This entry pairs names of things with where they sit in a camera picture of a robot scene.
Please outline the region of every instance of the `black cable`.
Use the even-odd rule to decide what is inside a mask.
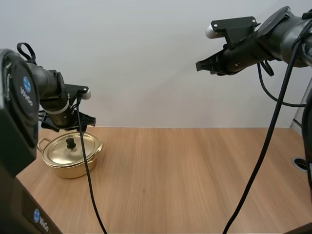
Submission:
[[[77,116],[78,116],[78,125],[79,125],[79,132],[80,132],[80,140],[81,140],[81,146],[82,146],[82,154],[83,154],[83,160],[84,160],[84,165],[86,167],[86,172],[87,172],[87,176],[88,176],[88,182],[89,182],[89,189],[90,189],[90,195],[91,195],[91,200],[92,200],[92,204],[93,204],[93,208],[94,211],[96,213],[97,216],[97,220],[103,230],[103,232],[105,234],[107,234],[104,225],[102,223],[102,220],[98,214],[98,209],[97,209],[97,205],[96,202],[94,200],[94,196],[93,196],[93,190],[92,190],[92,183],[91,183],[91,177],[90,177],[90,172],[89,172],[89,167],[88,167],[88,162],[87,162],[87,157],[86,157],[86,151],[84,149],[84,142],[83,142],[83,132],[82,132],[82,127],[81,127],[81,122],[80,122],[80,115],[79,115],[79,104],[80,104],[80,98],[77,98],[77,105],[76,105],[76,109],[77,109]]]
[[[301,31],[300,35],[299,36],[302,36],[303,34],[305,34],[309,29],[310,27],[312,26],[312,20],[310,20],[306,26],[303,28],[303,30]],[[301,45],[301,42],[302,40],[299,40],[297,41],[297,43],[294,44],[294,47],[293,47],[293,50],[292,50],[292,57],[291,57],[291,60],[287,66],[287,70],[286,70],[286,73],[285,73],[285,76],[284,76],[284,80],[283,80],[283,84],[282,84],[282,87],[281,87],[281,91],[279,93],[279,96],[278,96],[278,100],[277,100],[277,103],[276,103],[276,106],[275,106],[275,110],[274,110],[274,113],[273,113],[273,116],[272,116],[272,120],[271,120],[271,123],[270,123],[270,126],[269,126],[269,129],[268,129],[268,133],[267,133],[267,136],[265,138],[265,141],[264,141],[264,144],[263,144],[263,147],[262,147],[262,150],[261,150],[261,153],[260,153],[260,156],[259,156],[259,159],[258,159],[258,162],[256,163],[255,167],[254,167],[254,170],[253,170],[253,173],[246,185],[246,188],[245,188],[245,191],[233,213],[233,215],[231,216],[230,220],[228,221],[228,223],[226,224],[225,228],[224,228],[224,231],[223,231],[223,234],[226,234],[231,226],[231,224],[234,222],[235,218],[237,217],[240,209],[242,208],[245,200],[246,200],[246,197],[248,195],[248,192],[254,182],[254,179],[261,167],[261,164],[263,162],[263,159],[265,157],[265,154],[268,150],[268,147],[269,147],[269,143],[271,141],[271,138],[272,138],[272,135],[273,135],[273,131],[274,131],[274,127],[275,127],[275,124],[276,124],[276,121],[277,121],[277,118],[278,118],[278,114],[279,114],[279,111],[282,107],[282,104],[283,104],[283,99],[284,99],[284,96],[285,96],[285,93],[286,93],[286,89],[287,89],[287,85],[288,85],[288,82],[289,82],[289,78],[291,76],[291,73],[292,73],[292,70],[293,70],[293,65],[295,63],[295,60],[296,60],[296,57],[297,57],[297,53],[298,53],[298,50],[299,50],[299,47]]]
[[[277,101],[277,98],[274,97],[265,87],[264,82],[263,82],[263,78],[262,78],[262,73],[261,73],[261,67],[260,67],[260,63],[257,64],[258,67],[258,74],[259,74],[259,79],[260,79],[260,84],[262,89],[264,90],[264,92],[270,97],[272,98],[274,101]],[[305,107],[306,104],[291,104],[291,103],[287,103],[287,102],[282,102],[282,104],[284,106],[290,106],[290,107]]]

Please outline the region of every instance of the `black cylindrical joint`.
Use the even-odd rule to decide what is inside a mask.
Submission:
[[[239,41],[234,49],[225,50],[220,63],[225,64],[226,71],[239,72],[270,58],[272,55],[257,43],[252,34]]]
[[[54,125],[64,128],[75,121],[67,97],[40,101],[41,106],[51,118]]]
[[[39,90],[39,98],[46,99],[58,97],[59,85],[56,74],[32,63],[28,63],[27,65],[36,80],[36,85]]]

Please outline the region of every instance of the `white wall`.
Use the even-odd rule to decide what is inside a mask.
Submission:
[[[195,63],[221,50],[210,40],[212,20],[254,16],[258,22],[289,5],[296,15],[310,0],[10,0],[0,9],[0,47],[28,42],[37,63],[65,82],[88,85],[81,111],[104,126],[266,127],[275,103],[262,91],[256,67],[218,77]],[[265,76],[278,95],[286,64]],[[300,103],[310,68],[295,69],[285,101]],[[283,107],[277,126],[289,127]]]

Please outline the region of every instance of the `pot handle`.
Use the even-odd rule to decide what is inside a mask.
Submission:
[[[104,146],[104,143],[102,142],[102,143],[99,145],[99,147],[98,147],[98,149],[97,149],[97,151],[95,152],[94,155],[97,155],[99,152],[101,152],[101,150],[103,149],[103,146]]]
[[[37,149],[40,151],[40,153],[42,153],[42,148],[40,147],[40,144],[43,142],[43,141],[48,141],[48,142],[50,142],[51,140],[50,139],[48,139],[48,138],[42,138],[42,139],[40,139],[39,141],[38,141],[38,144],[37,144]]]

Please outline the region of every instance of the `strap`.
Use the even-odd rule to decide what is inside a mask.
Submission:
[[[28,54],[26,54],[26,53],[22,50],[22,48],[21,48],[22,45],[26,46],[26,48],[28,49],[28,52],[30,53],[30,56],[31,56],[31,57],[30,57]],[[19,52],[21,55],[23,55],[23,56],[27,59],[27,60],[26,60],[27,63],[33,63],[33,64],[37,65],[37,64],[36,64],[36,55],[35,55],[35,52],[34,52],[34,50],[31,48],[31,46],[30,46],[28,43],[26,43],[26,42],[20,42],[20,43],[18,43],[18,45],[17,45],[17,50],[18,50],[18,52]]]

